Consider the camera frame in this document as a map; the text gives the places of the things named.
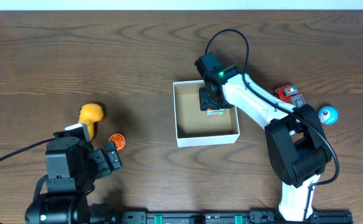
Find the colourful puzzle cube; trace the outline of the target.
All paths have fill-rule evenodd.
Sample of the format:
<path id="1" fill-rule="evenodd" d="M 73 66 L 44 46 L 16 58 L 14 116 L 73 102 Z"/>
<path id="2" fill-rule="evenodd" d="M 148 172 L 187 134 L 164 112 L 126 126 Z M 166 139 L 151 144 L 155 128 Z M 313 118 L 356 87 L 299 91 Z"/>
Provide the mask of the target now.
<path id="1" fill-rule="evenodd" d="M 206 115 L 207 116 L 221 116 L 224 114 L 224 112 L 225 112 L 225 109 L 212 110 L 212 109 L 208 108 L 206 110 Z"/>

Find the white cardboard box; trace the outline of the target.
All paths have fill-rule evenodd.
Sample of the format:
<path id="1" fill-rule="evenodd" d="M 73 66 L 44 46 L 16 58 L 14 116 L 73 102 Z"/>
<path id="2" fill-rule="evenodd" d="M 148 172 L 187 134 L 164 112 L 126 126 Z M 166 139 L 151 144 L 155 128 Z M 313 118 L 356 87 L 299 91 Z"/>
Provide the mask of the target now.
<path id="1" fill-rule="evenodd" d="M 233 144 L 240 136 L 237 109 L 208 116 L 200 110 L 199 89 L 204 81 L 173 83 L 175 132 L 178 147 Z"/>

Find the red toy car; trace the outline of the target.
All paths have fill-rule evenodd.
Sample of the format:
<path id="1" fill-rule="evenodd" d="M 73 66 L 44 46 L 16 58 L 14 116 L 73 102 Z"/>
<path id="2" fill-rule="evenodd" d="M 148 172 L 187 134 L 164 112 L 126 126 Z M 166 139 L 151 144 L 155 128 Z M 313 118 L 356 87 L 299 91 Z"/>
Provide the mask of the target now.
<path id="1" fill-rule="evenodd" d="M 296 86 L 285 85 L 275 90 L 275 96 L 280 100 L 290 103 L 296 107 L 306 104 L 303 95 L 297 90 Z"/>

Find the blue white ball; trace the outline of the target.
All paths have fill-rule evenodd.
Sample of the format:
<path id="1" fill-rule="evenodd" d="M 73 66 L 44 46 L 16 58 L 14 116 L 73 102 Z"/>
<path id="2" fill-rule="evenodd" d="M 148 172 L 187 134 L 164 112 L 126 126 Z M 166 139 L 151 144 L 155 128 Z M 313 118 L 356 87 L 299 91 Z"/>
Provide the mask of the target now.
<path id="1" fill-rule="evenodd" d="M 339 113 L 333 106 L 324 106 L 318 111 L 318 117 L 322 124 L 332 125 L 338 120 Z"/>

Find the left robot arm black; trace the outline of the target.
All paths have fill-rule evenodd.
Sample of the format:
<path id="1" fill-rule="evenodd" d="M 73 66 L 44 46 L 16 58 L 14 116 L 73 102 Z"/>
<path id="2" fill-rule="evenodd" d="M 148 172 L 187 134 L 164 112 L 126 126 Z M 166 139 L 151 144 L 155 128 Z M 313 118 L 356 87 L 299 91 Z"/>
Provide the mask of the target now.
<path id="1" fill-rule="evenodd" d="M 36 185 L 25 222 L 33 223 L 120 223 L 122 215 L 105 204 L 89 206 L 87 196 L 97 179 L 122 167 L 116 144 L 108 141 L 95 150 L 77 131 L 54 133 L 47 144 L 47 175 Z"/>

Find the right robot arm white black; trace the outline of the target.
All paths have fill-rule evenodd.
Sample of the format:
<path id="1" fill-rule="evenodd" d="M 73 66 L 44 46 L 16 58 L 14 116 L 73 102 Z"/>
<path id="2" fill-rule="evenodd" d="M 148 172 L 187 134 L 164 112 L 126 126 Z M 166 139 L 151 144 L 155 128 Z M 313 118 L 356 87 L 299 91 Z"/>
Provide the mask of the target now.
<path id="1" fill-rule="evenodd" d="M 309 219 L 313 191 L 322 185 L 320 175 L 328 162 L 337 161 L 315 109 L 276 98 L 235 65 L 221 65 L 212 52 L 199 57 L 195 67 L 205 84 L 202 110 L 235 106 L 263 128 L 271 166 L 282 181 L 282 218 Z"/>

